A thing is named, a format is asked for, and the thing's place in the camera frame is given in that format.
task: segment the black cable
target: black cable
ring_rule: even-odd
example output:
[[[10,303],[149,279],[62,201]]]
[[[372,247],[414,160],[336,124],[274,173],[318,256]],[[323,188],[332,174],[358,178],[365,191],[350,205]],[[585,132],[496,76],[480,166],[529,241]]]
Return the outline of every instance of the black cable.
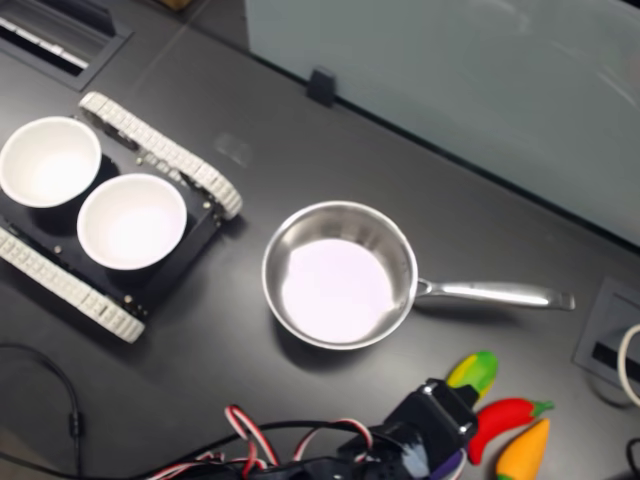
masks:
[[[640,480],[640,469],[638,469],[638,465],[636,465],[636,460],[633,455],[633,446],[637,443],[640,443],[640,438],[632,438],[627,442],[627,463],[629,463],[629,468],[633,472],[633,475]]]
[[[73,384],[71,383],[71,380],[69,380],[69,377],[67,377],[67,375],[53,360],[51,360],[44,353],[39,352],[35,348],[29,347],[28,345],[23,345],[20,343],[7,342],[7,343],[0,343],[0,349],[18,350],[18,351],[29,353],[30,355],[35,357],[47,370],[53,373],[64,385],[65,389],[67,390],[67,394],[69,395],[69,401],[71,403],[71,413],[69,414],[69,435],[73,440],[74,465],[75,465],[76,475],[78,477],[81,477],[82,476],[82,449],[81,449],[82,442],[80,439],[82,438],[82,435],[84,433],[83,432],[84,425],[83,425],[82,413],[80,412],[80,407],[78,404],[78,395],[76,394],[76,391],[73,388]]]
[[[197,477],[198,469],[202,469],[203,467],[206,467],[206,473],[211,474],[211,473],[215,473],[212,472],[212,470],[227,470],[231,473],[233,473],[233,475],[236,477],[237,480],[242,480],[242,474],[240,473],[240,470],[238,470],[237,468],[234,468],[233,466],[231,466],[229,463],[213,463],[213,462],[202,462],[202,465],[197,465],[194,467],[191,467],[189,469],[189,473],[187,474],[187,478],[190,477]]]
[[[332,430],[342,430],[344,432],[352,432],[352,433],[359,433],[358,429],[353,426],[353,425],[349,425],[349,424],[332,424],[330,422],[321,422],[321,421],[316,421],[316,420],[294,420],[294,421],[287,421],[287,422],[274,422],[274,423],[267,423],[264,425],[259,425],[258,426],[260,428],[260,430],[277,430],[277,429],[281,429],[281,428],[319,428],[319,427],[324,427],[324,428],[329,428]],[[387,443],[390,443],[392,445],[394,445],[395,447],[398,447],[400,449],[402,449],[402,444],[400,444],[398,441],[380,434],[380,433],[375,433],[375,432],[371,432],[371,434],[373,435],[374,438],[377,438],[378,440],[382,440],[385,441]],[[232,434],[229,435],[227,437],[221,438],[220,440],[216,440],[213,443],[210,443],[209,445],[206,445],[204,447],[199,448],[198,450],[195,450],[191,453],[188,453],[187,455],[184,455],[180,458],[178,458],[177,460],[174,460],[172,462],[169,462],[168,464],[166,464],[163,467],[159,467],[159,468],[154,468],[153,470],[150,470],[148,472],[144,472],[144,473],[140,473],[138,475],[134,475],[131,477],[83,477],[81,475],[73,475],[70,473],[63,473],[63,472],[59,472],[57,470],[53,470],[51,468],[47,468],[43,465],[38,465],[37,463],[32,463],[32,462],[28,462],[26,460],[23,460],[21,458],[17,458],[14,457],[12,455],[8,455],[6,453],[0,452],[0,459],[5,460],[7,462],[11,462],[14,463],[16,465],[20,465],[21,467],[25,467],[31,470],[35,470],[37,472],[40,473],[46,473],[47,475],[51,475],[53,477],[58,477],[58,478],[65,478],[68,480],[144,480],[146,478],[152,477],[154,476],[156,473],[161,472],[162,470],[169,468],[173,465],[176,465],[178,463],[183,463],[186,461],[189,461],[191,459],[193,459],[194,457],[197,457],[198,455],[201,455],[205,452],[208,452],[210,450],[216,450],[220,447],[223,447],[225,445],[227,445],[228,443],[233,442],[234,440],[238,440],[240,438],[239,435],[237,434]]]

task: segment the white bowl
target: white bowl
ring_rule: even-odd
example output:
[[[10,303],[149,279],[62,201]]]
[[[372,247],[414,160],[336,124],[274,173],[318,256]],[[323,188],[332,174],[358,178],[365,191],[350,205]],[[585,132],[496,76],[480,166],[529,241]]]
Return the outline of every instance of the white bowl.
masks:
[[[62,205],[96,178],[102,152],[96,134],[67,117],[47,117],[16,130],[0,152],[0,188],[27,207]]]
[[[184,199],[166,180],[122,175],[104,182],[78,215],[78,239],[97,263],[137,270],[166,257],[187,225]]]

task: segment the table surface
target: table surface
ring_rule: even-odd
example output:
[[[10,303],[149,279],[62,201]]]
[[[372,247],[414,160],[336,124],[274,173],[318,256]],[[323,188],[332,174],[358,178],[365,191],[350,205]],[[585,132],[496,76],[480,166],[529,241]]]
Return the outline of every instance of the table surface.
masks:
[[[428,376],[480,349],[500,360],[485,402],[556,402],[540,479],[617,478],[640,411],[572,363],[605,277],[640,288],[640,259],[302,87],[142,2],[113,2],[134,37],[90,85],[208,159],[240,190],[226,225],[133,346],[45,308],[0,266],[0,340],[52,356],[88,418],[87,474],[130,475],[230,433],[242,405],[259,422],[353,416],[375,424]],[[0,141],[21,124],[75,110],[81,94],[0,55]],[[221,144],[232,148],[220,148]],[[278,225],[307,205],[353,200],[386,213],[434,280],[505,280],[575,293],[571,313],[423,302],[383,342],[351,353],[307,347],[269,313],[260,281]],[[66,398],[23,362],[0,369],[0,421],[70,471]],[[283,455],[301,432],[274,436]],[[490,445],[494,458],[509,436]],[[318,439],[310,454],[337,439]],[[490,467],[463,478],[491,478]]]

